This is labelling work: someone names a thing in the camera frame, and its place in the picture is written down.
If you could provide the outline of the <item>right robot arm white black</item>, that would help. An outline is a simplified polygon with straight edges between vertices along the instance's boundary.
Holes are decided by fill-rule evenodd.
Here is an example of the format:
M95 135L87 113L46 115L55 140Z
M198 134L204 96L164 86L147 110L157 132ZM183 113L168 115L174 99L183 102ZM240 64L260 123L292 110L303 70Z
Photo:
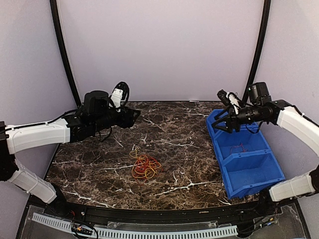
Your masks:
M227 115L216 116L212 127L226 133L239 132L242 125L257 122L273 124L295 136L315 155L319 153L319 125L305 116L295 105L285 100L272 100L265 82L248 86L250 102L239 99L233 92L220 90L218 98L226 106ZM315 168L291 179L263 189L254 211L265 216L282 201L318 194L319 169Z

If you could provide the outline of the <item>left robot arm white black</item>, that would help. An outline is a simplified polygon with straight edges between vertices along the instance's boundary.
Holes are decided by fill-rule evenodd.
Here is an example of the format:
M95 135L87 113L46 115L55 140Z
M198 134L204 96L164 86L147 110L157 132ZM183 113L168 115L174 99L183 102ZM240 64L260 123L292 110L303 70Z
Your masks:
M27 169L15 154L30 148L56 143L74 143L95 136L113 126L131 128L140 115L128 108L124 100L128 92L115 88L111 95L92 91L85 95L82 105L51 121L25 125L0 123L0 179L30 193L50 207L59 217L70 213L70 205L51 183Z

